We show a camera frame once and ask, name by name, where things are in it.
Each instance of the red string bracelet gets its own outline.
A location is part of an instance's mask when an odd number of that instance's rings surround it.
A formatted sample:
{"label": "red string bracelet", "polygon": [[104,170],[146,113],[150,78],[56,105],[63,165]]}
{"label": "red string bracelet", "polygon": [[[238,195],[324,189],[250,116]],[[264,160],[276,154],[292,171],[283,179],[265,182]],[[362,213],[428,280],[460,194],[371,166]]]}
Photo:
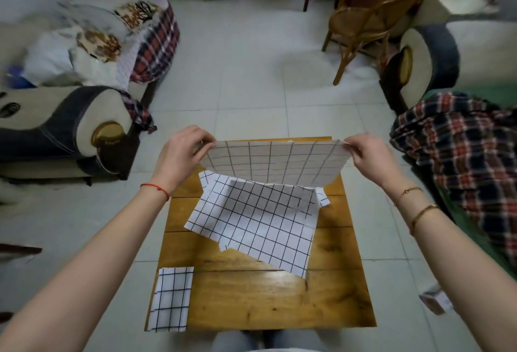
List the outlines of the red string bracelet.
{"label": "red string bracelet", "polygon": [[169,198],[171,198],[169,193],[166,192],[165,189],[162,189],[161,187],[159,187],[158,185],[155,185],[155,184],[141,184],[140,187],[142,187],[142,186],[152,186],[152,187],[156,188],[156,190],[164,192],[165,195],[167,196],[167,199],[165,200],[165,202],[167,202],[169,200]]}

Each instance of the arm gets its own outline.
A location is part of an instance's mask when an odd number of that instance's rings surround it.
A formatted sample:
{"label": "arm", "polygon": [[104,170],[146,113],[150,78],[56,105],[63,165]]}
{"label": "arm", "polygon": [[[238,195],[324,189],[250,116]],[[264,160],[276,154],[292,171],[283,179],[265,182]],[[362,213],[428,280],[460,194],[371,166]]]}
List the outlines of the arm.
{"label": "arm", "polygon": [[[193,154],[201,140],[210,143]],[[165,144],[150,183],[172,193],[213,147],[189,126]],[[135,197],[13,318],[1,351],[81,351],[117,292],[158,212],[164,192],[143,186]]]}
{"label": "arm", "polygon": [[[410,226],[429,201],[407,179],[386,144],[368,134],[345,140],[354,165],[379,185]],[[414,237],[436,280],[485,351],[517,345],[517,283],[442,211],[431,209],[417,222]]]}

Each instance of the forearm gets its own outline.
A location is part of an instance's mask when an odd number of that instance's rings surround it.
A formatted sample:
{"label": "forearm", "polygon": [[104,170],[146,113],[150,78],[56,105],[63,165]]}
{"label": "forearm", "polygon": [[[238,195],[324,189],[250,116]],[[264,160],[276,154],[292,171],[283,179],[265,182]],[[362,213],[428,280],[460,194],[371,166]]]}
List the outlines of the forearm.
{"label": "forearm", "polygon": [[140,189],[14,317],[0,350],[81,351],[164,204],[163,193]]}
{"label": "forearm", "polygon": [[[401,179],[386,187],[393,201],[415,186]],[[420,191],[400,198],[407,223],[429,205]],[[517,283],[443,212],[431,209],[415,226],[414,237],[429,267],[479,345],[507,351],[517,345]]]}

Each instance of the green fabric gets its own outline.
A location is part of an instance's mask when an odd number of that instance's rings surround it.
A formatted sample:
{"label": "green fabric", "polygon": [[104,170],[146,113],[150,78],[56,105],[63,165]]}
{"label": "green fabric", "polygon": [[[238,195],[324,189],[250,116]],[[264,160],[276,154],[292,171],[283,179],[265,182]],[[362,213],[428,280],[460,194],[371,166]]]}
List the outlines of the green fabric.
{"label": "green fabric", "polygon": [[[476,96],[481,99],[488,100],[498,104],[501,108],[512,107],[517,104],[517,84],[501,85],[497,87],[471,87],[471,88],[454,88],[454,91]],[[449,89],[431,89],[424,94],[422,100],[429,99],[435,94],[449,91]],[[467,213],[458,205],[453,203],[449,198],[449,194],[445,189],[436,185],[440,196],[445,202],[445,206],[456,223],[478,246],[481,247],[495,262],[497,262],[505,271],[508,272],[515,280],[517,280],[517,272],[508,263],[501,252],[496,249],[488,240],[488,236],[482,231],[467,215]]]}

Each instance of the black logo on sofa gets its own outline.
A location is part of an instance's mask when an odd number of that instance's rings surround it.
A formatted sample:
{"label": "black logo on sofa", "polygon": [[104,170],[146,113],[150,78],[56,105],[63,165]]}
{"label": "black logo on sofa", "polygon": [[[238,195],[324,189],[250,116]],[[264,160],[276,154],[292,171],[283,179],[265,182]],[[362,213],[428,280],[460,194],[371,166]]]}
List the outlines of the black logo on sofa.
{"label": "black logo on sofa", "polygon": [[9,118],[12,117],[20,110],[20,105],[18,103],[7,103],[6,105],[0,108],[0,118]]}

